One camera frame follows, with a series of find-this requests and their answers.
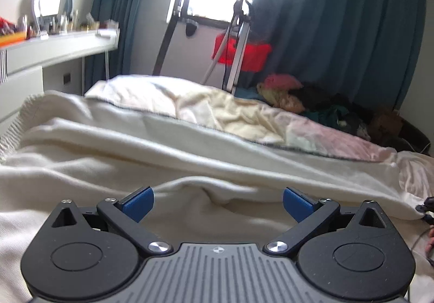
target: white quilt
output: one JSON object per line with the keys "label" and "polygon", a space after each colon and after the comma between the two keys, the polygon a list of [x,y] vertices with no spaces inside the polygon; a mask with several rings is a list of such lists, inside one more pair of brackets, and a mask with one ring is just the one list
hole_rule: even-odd
{"label": "white quilt", "polygon": [[[21,255],[65,198],[93,206],[151,186],[155,206],[142,223],[174,244],[264,244],[295,223],[281,205],[286,186],[342,205],[374,199],[408,245],[426,228],[414,210],[422,198],[400,182],[399,162],[351,162],[274,150],[168,117],[61,93],[25,102],[0,141],[0,157],[1,303],[29,300]],[[433,188],[423,195],[433,195]],[[413,303],[434,298],[434,272],[423,247],[421,241],[414,253]]]}

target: wall outlet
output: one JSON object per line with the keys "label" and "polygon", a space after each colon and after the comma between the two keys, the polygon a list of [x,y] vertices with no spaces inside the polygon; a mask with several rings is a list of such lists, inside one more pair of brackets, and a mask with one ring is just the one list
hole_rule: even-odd
{"label": "wall outlet", "polygon": [[71,83],[71,73],[66,73],[63,75],[63,85]]}

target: blue curtain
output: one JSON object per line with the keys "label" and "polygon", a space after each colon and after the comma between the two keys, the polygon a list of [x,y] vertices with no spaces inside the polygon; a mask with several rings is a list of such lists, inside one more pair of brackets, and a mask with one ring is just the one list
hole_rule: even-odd
{"label": "blue curtain", "polygon": [[289,73],[367,108],[400,106],[425,22],[425,0],[253,0],[252,31],[273,45],[264,70]]}
{"label": "blue curtain", "polygon": [[[128,74],[131,65],[132,41],[140,0],[94,0],[92,16],[104,22],[112,19],[119,22],[121,30],[118,50],[109,53],[110,77]],[[86,58],[85,91],[97,81],[106,78],[104,55]]]}

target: blue rubber pad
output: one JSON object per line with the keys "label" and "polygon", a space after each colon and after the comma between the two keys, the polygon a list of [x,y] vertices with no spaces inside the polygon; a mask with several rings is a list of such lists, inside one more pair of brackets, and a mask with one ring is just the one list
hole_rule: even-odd
{"label": "blue rubber pad", "polygon": [[122,212],[136,222],[140,222],[154,206],[154,192],[146,188],[134,198],[124,204]]}
{"label": "blue rubber pad", "polygon": [[315,211],[311,203],[288,188],[283,192],[283,207],[297,222],[303,221]]}

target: bed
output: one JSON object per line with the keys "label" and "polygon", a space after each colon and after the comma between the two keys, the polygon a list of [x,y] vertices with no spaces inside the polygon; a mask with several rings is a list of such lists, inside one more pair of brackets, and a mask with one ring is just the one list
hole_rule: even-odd
{"label": "bed", "polygon": [[[342,205],[374,199],[411,246],[427,225],[434,159],[381,148],[261,102],[182,79],[122,76],[85,98],[28,98],[0,141],[0,296],[25,302],[23,251],[62,199],[92,206],[145,185],[143,224],[168,241],[264,244],[294,225],[287,186]],[[424,241],[411,302],[434,299]]]}

